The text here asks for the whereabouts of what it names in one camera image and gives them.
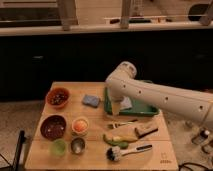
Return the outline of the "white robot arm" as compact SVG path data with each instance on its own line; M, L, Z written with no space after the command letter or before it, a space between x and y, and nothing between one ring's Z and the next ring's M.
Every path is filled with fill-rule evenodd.
M136 67L128 61L123 61L106 78L105 84L113 115L119 114L120 103L124 97L132 97L164 111L181 115L213 131L212 93L147 83L135 80L136 74Z

